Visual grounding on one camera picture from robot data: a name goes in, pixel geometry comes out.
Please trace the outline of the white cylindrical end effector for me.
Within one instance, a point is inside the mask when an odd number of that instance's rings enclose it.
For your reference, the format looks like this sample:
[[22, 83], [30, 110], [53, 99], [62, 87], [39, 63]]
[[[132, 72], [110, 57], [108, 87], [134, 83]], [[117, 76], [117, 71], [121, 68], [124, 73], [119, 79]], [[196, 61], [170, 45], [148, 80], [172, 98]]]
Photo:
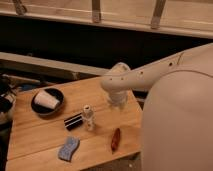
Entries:
[[108, 102], [115, 107], [123, 107], [127, 102], [128, 94], [126, 91], [110, 92]]

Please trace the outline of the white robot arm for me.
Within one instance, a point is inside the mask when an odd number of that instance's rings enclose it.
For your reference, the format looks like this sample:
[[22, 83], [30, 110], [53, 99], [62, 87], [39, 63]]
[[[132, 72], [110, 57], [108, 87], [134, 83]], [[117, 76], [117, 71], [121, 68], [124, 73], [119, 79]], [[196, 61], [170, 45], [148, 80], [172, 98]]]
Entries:
[[213, 43], [131, 69], [116, 64], [101, 78], [109, 101], [145, 91], [142, 171], [213, 171]]

